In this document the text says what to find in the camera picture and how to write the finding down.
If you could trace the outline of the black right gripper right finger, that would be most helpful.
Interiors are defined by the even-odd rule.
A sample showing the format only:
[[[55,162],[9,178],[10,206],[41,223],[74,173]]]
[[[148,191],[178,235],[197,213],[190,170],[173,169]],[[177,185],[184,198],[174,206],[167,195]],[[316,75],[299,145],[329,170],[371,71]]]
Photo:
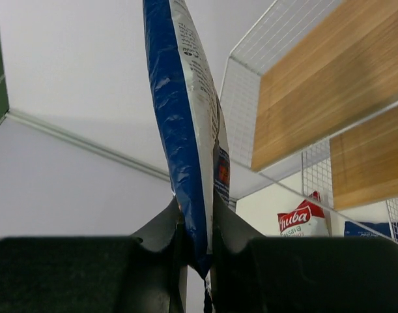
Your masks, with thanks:
[[[379,238],[266,237],[214,195],[217,312],[398,312],[398,245]]]

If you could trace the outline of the blue Burts spicy chilli bag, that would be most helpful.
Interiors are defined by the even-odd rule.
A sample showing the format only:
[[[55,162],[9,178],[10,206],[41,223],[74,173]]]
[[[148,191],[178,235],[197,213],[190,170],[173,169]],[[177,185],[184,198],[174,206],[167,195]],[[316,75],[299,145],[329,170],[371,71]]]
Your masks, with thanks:
[[[171,188],[192,245],[193,268],[211,296],[214,198],[229,201],[225,120],[206,54],[184,1],[144,1],[150,91]]]

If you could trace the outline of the blue Burts sea salt bag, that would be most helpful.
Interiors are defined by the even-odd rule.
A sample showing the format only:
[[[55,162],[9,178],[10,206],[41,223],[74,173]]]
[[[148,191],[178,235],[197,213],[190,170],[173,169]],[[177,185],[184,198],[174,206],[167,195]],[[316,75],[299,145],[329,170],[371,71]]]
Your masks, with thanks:
[[[387,222],[360,222],[360,225],[357,225],[346,221],[343,235],[345,237],[385,237],[392,239],[390,225]]]

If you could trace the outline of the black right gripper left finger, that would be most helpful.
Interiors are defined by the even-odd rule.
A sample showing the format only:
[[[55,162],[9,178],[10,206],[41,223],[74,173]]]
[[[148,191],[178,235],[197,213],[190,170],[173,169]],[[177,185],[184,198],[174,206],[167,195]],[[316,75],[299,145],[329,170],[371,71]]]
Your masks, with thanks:
[[[0,312],[183,312],[175,200],[123,236],[0,238]]]

